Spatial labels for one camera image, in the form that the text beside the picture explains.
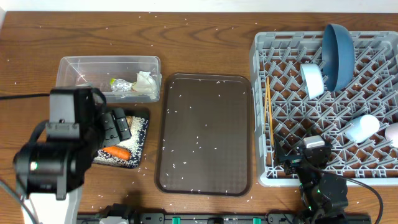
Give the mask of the orange carrot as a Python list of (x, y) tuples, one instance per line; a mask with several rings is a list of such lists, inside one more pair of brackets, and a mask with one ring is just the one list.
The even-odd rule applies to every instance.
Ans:
[(131, 157), (131, 153), (128, 150), (118, 147), (118, 146), (106, 147), (106, 148), (103, 148), (103, 151), (107, 152), (108, 154), (110, 154), (114, 157), (117, 157), (118, 159), (122, 159), (125, 161), (128, 161)]

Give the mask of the yellow snack wrapper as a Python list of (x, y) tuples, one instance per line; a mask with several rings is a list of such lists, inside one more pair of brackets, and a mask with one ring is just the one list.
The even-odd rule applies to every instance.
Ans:
[(133, 83), (124, 79), (112, 78), (109, 82), (112, 92), (131, 92), (133, 91)]

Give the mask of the white tissue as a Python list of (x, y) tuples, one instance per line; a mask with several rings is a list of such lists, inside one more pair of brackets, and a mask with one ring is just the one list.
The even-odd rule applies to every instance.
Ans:
[(152, 93), (157, 90), (155, 80), (151, 77), (150, 72), (140, 71), (137, 73), (137, 81), (132, 84), (132, 91), (139, 93)]

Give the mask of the light blue cup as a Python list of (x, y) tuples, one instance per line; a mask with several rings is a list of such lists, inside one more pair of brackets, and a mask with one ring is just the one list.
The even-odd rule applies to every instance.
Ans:
[(370, 114), (357, 117), (346, 125), (348, 129), (345, 131), (345, 136), (356, 143), (364, 142), (378, 132), (380, 128), (379, 120)]

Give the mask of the light blue rice bowl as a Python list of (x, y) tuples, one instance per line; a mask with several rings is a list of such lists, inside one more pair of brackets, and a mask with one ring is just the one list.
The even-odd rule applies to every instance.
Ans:
[(305, 85), (305, 91), (310, 100), (324, 93), (323, 77), (317, 64), (301, 64), (300, 74)]

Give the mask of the pink cup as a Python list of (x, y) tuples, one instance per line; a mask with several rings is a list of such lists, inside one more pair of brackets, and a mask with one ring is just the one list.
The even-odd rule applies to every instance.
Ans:
[(391, 141), (392, 147), (398, 147), (398, 123), (390, 124), (386, 128), (385, 139)]

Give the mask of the dark blue plate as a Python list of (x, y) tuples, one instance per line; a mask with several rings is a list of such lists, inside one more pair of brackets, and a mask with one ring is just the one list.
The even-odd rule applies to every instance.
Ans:
[(323, 74), (328, 77), (328, 91), (340, 91), (352, 80), (354, 73), (354, 45), (347, 28), (339, 24), (328, 24), (323, 33)]

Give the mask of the brown food scrap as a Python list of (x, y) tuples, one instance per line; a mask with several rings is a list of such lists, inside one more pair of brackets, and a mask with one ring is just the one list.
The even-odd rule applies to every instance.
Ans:
[(131, 127), (131, 125), (132, 125), (132, 116), (126, 116), (126, 122), (127, 122), (128, 126)]

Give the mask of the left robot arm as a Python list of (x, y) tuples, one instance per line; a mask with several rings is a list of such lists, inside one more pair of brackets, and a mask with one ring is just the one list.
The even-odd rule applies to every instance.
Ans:
[(76, 223), (85, 172), (100, 149), (131, 138), (121, 108), (97, 88), (54, 88), (49, 119), (15, 155), (16, 190), (25, 223)]

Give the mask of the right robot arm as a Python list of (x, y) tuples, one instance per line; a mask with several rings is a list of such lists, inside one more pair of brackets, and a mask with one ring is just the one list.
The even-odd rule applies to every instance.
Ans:
[(274, 136), (274, 147), (274, 164), (282, 166), (286, 175), (298, 175), (300, 181), (307, 209), (294, 218), (294, 223), (348, 223), (344, 212), (348, 206), (346, 181), (323, 173), (332, 145), (321, 136), (310, 136), (295, 148), (296, 153), (288, 154)]

